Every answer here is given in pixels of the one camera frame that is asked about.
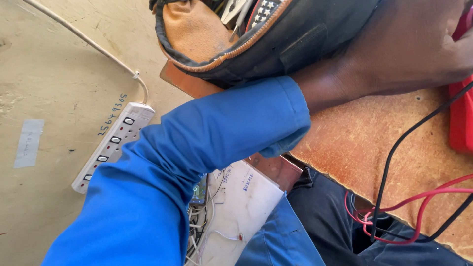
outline zipper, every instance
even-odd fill
[[[242,44],[240,47],[237,49],[225,53],[222,56],[216,58],[212,63],[205,65],[205,66],[200,66],[200,67],[190,67],[187,65],[184,65],[180,62],[178,62],[176,59],[171,57],[164,47],[161,45],[160,42],[159,46],[161,47],[161,50],[163,51],[163,54],[168,58],[169,61],[171,61],[175,66],[184,69],[189,72],[194,72],[194,73],[203,73],[210,71],[219,65],[221,65],[225,60],[234,58],[236,56],[241,55],[244,51],[248,50],[253,44],[255,44],[261,37],[271,28],[271,26],[276,22],[276,20],[281,16],[281,14],[286,10],[288,5],[292,2],[292,0],[285,0],[281,4],[279,4],[278,8],[274,11],[274,13],[271,15],[271,17],[266,21],[266,23],[244,44]]]

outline phone screen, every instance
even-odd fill
[[[205,196],[207,194],[207,176],[205,175],[201,181],[193,188],[190,205],[205,205]]]

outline leg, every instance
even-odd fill
[[[352,252],[352,221],[345,210],[345,191],[307,168],[288,200],[327,266],[385,266]]]
[[[393,222],[389,231],[406,237],[411,237],[414,234],[412,228],[398,221]],[[402,241],[402,239],[387,234],[383,235],[382,238],[391,241]],[[471,266],[459,256],[435,242],[394,245],[376,241],[361,252],[360,257],[392,266]]]

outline beige wall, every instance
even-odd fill
[[[42,0],[132,69],[150,89],[153,122],[191,98],[159,78],[165,58],[148,1]],[[0,0],[0,265],[39,265],[78,215],[72,181],[135,80],[71,32],[20,0]],[[44,119],[36,165],[13,169],[24,119]]]

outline power strip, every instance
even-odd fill
[[[118,161],[122,156],[123,144],[138,140],[140,130],[149,124],[154,113],[148,105],[128,103],[72,183],[72,188],[79,193],[86,193],[97,166],[103,162]]]

